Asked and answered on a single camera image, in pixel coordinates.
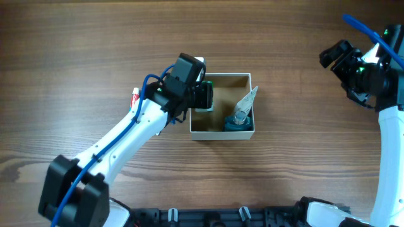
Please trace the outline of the white Pantene conditioner tube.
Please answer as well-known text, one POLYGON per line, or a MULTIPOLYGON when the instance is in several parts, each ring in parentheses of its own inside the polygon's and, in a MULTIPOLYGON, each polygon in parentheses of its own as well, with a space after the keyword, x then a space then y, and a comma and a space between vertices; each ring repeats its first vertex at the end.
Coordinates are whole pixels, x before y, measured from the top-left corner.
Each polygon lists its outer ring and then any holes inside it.
POLYGON ((244 98, 237 102, 234 108, 234 113, 244 112, 247 115, 249 114, 253 107, 258 88, 259 86, 255 86, 244 98))

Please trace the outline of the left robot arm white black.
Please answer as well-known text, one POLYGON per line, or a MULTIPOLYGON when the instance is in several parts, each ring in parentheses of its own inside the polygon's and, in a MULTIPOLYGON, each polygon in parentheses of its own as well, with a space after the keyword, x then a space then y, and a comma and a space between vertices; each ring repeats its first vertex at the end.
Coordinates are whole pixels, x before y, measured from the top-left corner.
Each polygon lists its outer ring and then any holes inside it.
POLYGON ((51 161, 38 213, 51 226, 134 226, 131 209, 109 190, 144 143, 190 108, 212 106, 205 74, 202 57, 181 53, 161 75, 147 75, 129 112, 103 138, 71 160, 59 155, 51 161))

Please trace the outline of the blue Listerine mouthwash bottle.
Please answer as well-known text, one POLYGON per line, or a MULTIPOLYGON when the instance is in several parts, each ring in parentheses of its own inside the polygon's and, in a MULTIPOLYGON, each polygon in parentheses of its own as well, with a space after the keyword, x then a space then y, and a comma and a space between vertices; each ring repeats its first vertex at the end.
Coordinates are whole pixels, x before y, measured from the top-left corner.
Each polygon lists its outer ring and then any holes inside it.
POLYGON ((225 132, 250 131, 251 129, 252 120, 243 111, 235 112, 224 119, 223 130, 225 132))

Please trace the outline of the green white soap pack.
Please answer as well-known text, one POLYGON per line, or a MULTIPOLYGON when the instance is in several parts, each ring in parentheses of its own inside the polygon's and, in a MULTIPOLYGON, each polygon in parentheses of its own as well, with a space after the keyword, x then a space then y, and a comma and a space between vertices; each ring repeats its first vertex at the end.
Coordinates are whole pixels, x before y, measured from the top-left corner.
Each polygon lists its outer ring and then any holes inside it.
POLYGON ((203 81, 195 90, 195 109, 211 111, 213 106, 213 83, 203 81))

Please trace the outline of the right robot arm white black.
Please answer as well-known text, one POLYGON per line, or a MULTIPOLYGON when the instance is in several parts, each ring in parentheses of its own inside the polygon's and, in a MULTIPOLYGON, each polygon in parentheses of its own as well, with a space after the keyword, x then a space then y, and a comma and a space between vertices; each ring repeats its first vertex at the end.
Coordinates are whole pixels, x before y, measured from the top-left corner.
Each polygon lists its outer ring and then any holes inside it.
POLYGON ((376 99, 381 159, 370 220, 313 198, 298 202, 295 218, 308 226, 403 226, 403 25, 388 25, 382 35, 360 23, 353 27, 369 36, 373 48, 363 54, 341 40, 322 51, 319 62, 330 68, 355 103, 369 108, 369 97, 376 99))

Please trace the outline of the red green Colgate toothpaste tube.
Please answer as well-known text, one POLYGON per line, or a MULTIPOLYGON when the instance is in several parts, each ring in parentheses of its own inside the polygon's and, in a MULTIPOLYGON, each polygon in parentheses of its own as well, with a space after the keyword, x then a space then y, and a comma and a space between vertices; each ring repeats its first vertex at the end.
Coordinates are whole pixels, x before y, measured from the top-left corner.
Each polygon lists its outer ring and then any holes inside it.
POLYGON ((129 104, 129 110, 132 110, 133 106, 135 105, 136 101, 140 97, 140 90, 139 88, 135 87, 133 88, 132 96, 131 96, 131 102, 129 104))

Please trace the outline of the white cardboard box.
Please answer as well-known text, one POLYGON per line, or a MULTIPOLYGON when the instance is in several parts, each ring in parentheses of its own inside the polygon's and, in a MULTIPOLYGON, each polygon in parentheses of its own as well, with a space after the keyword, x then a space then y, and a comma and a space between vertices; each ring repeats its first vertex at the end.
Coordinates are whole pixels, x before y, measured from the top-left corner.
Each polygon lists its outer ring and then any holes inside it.
POLYGON ((189 130, 193 141, 249 140, 255 133, 254 109, 247 116, 251 126, 246 131, 224 130, 225 118, 238 110, 238 103, 252 96, 257 90, 252 87, 249 73, 208 73, 205 80, 213 83, 213 110, 189 113, 189 130))

